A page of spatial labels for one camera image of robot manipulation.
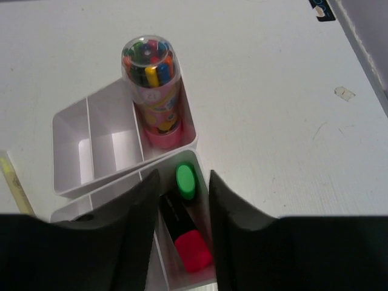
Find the yellow slim highlighter pen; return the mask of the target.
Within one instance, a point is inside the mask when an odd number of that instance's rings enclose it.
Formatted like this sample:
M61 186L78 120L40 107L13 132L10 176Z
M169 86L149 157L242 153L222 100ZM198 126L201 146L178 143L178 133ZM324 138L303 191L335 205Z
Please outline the yellow slim highlighter pen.
M35 212L25 194L10 158L5 150L1 150L1 171L21 213L35 216Z

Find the pink crayon tube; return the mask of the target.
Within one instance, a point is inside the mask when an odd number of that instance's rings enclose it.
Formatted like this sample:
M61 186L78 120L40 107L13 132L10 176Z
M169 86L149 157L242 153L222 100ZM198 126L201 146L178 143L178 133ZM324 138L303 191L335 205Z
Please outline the pink crayon tube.
M181 72L171 43L156 35L134 38L122 49L121 67L151 145L176 146L182 137Z

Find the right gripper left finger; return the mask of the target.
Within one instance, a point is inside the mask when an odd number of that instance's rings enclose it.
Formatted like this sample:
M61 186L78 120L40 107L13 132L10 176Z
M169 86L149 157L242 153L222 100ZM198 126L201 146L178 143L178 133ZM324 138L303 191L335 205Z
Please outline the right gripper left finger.
M144 290L160 175L72 221L1 216L2 290Z

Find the pink black highlighter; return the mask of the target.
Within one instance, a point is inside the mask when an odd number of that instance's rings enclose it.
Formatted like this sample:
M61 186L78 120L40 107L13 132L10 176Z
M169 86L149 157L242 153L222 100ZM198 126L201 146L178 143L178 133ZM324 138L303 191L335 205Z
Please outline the pink black highlighter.
M177 195L161 195L159 211L185 270L194 273L211 264L213 256Z

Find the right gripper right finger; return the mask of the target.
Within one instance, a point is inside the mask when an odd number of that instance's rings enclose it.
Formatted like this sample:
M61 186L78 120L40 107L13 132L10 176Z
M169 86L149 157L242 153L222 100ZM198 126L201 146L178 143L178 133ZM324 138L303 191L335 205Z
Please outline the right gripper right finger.
M272 217L210 173L219 290L386 290L386 216Z

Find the green black highlighter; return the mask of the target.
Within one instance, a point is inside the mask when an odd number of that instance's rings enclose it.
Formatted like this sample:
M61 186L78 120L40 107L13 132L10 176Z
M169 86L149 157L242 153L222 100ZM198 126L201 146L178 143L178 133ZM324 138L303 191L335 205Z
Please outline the green black highlighter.
M176 184L183 199L192 200L196 192L196 179L192 168L187 164L180 164L176 168Z

